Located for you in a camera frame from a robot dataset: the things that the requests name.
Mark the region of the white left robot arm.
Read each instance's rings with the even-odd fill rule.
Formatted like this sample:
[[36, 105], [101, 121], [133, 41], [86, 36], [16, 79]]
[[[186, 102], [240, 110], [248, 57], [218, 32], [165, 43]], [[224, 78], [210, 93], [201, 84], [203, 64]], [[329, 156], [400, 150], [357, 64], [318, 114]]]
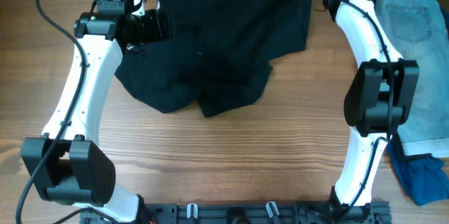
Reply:
[[144, 199], [116, 182], [115, 166], [99, 148], [99, 127], [127, 46], [161, 39], [161, 24], [155, 10], [87, 12], [75, 22], [69, 36], [73, 61], [58, 105], [41, 135], [22, 144], [30, 179], [19, 199], [18, 223], [31, 187], [44, 201], [75, 206], [110, 223], [154, 223]]

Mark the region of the black shorts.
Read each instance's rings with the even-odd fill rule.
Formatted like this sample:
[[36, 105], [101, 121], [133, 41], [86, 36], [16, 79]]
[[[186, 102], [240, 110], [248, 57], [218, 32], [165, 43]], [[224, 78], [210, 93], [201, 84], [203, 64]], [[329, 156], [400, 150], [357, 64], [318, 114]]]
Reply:
[[162, 113], [198, 102], [205, 117], [252, 105], [270, 62], [303, 51], [310, 0], [158, 0], [168, 39], [127, 49], [116, 78]]

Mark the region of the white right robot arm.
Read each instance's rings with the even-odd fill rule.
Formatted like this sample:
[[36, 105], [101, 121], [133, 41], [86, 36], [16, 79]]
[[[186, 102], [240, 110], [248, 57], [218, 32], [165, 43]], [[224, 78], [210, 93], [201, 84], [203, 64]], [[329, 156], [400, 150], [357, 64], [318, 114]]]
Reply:
[[419, 67], [392, 47], [373, 0], [324, 0], [342, 29], [358, 71], [344, 98], [349, 147], [333, 199], [343, 209], [367, 206], [379, 162], [398, 126], [408, 119]]

